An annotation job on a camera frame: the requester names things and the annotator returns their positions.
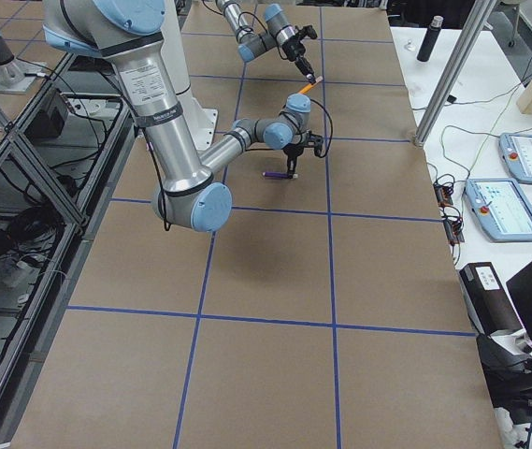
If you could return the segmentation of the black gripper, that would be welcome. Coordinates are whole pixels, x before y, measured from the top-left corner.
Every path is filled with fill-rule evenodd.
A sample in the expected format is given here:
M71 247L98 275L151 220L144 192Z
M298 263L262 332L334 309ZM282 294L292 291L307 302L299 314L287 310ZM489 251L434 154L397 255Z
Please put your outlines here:
M285 40L281 49L290 62L294 62L296 68L307 80L315 80L315 72L311 63L304 57L306 49L300 35L294 35Z
M283 148L283 152L287 156L287 179L297 179L298 175L296 173L296 170L298 164L298 157L303 154L304 147L301 144L288 144Z

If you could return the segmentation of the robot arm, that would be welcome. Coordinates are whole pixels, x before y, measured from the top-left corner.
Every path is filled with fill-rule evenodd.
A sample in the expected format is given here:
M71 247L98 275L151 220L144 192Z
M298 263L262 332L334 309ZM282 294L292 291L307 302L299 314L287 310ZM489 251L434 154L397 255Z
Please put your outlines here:
M214 1L214 7L208 1L202 1L202 4L210 12L225 18L236 39L238 54L245 63L275 49L283 61L295 65L309 84L318 82L303 43L305 38L314 40L318 37L311 24L292 25L283 8L276 3L266 7L263 19L243 10L237 1Z
M304 94L291 94L275 118L235 122L220 141L199 151L162 57L165 2L46 1L43 8L48 44L112 65L153 151L159 179L153 206L166 225L220 229L229 218L232 194L214 176L257 142L286 154L288 178L306 148L322 153L324 140L309 129L311 101Z

